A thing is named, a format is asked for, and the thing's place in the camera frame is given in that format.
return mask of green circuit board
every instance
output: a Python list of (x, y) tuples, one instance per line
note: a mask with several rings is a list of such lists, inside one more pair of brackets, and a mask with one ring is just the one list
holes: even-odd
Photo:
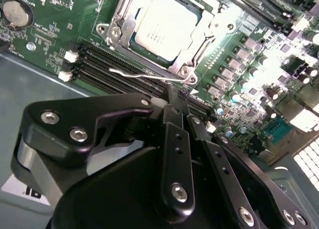
[[(0, 7), (8, 0), (0, 0)], [(109, 52), (115, 57), (125, 59), (132, 65), (142, 68), (139, 62), (134, 59), (112, 51), (108, 44), (96, 32), (97, 24), (101, 22), (109, 23), (112, 20), (114, 11), (119, 0), (20, 0), (27, 3), (34, 14), (32, 26), (13, 30), (8, 26), (4, 17), (0, 18), (0, 39), (10, 43), (9, 52), (31, 62), (51, 73), (58, 75), (66, 51), (70, 42), (91, 44), (103, 51)], [(211, 6), (206, 0), (195, 0), (205, 8)], [(249, 140), (258, 134), (261, 138), (267, 138), (269, 130), (267, 127), (275, 119), (269, 118), (264, 111), (264, 106), (260, 103), (260, 98), (265, 94), (264, 89), (272, 87), (282, 89), (278, 99), (273, 101), (273, 105), (279, 103), (286, 95), (294, 96), (304, 84), (295, 79), (285, 71), (274, 73), (261, 66), (259, 59), (267, 56), (275, 59), (284, 65), (293, 55), (305, 61), (311, 61), (316, 65), (318, 58), (307, 58), (309, 53), (318, 51), (316, 47), (309, 48), (310, 42), (304, 37), (287, 38), (286, 35), (271, 29), (247, 11), (243, 10), (233, 0), (216, 0), (221, 5), (225, 5), (232, 12), (220, 13), (226, 23), (231, 24), (234, 30), (216, 39), (205, 50), (205, 55), (196, 68), (198, 82), (196, 85), (175, 84), (177, 87), (189, 92), (193, 100), (212, 107), (221, 103), (224, 107), (224, 114), (220, 116), (224, 124), (217, 125), (217, 132), (223, 131), (227, 126), (232, 128), (233, 140), (242, 148), (249, 145)], [(305, 33), (317, 30), (319, 23), (314, 16), (304, 14), (299, 7), (289, 4), (282, 4), (282, 8), (292, 12), (296, 21), (305, 19), (307, 26), (304, 27)], [(251, 39), (257, 44), (256, 49), (249, 49), (245, 45), (245, 40)], [(28, 43), (33, 43), (35, 50), (30, 51)], [(283, 46), (287, 45), (289, 50), (283, 51)], [(234, 49), (246, 49), (249, 52), (249, 59), (240, 58)], [(209, 92), (209, 87), (216, 87), (216, 79), (221, 76), (221, 68), (228, 66), (231, 59), (240, 63), (240, 68), (236, 71), (236, 77), (229, 80), (229, 85), (223, 89), (223, 94), (213, 95)], [(252, 79), (249, 69), (256, 67), (263, 72), (262, 78)], [(250, 94), (242, 90), (239, 85), (240, 80), (247, 79), (252, 83), (256, 90), (255, 94)], [(107, 91), (96, 87), (81, 78), (74, 81), (75, 84), (84, 87), (98, 95), (107, 94)], [(229, 93), (236, 91), (242, 101), (235, 103), (231, 101)], [(261, 124), (255, 126), (254, 123), (260, 121)]]

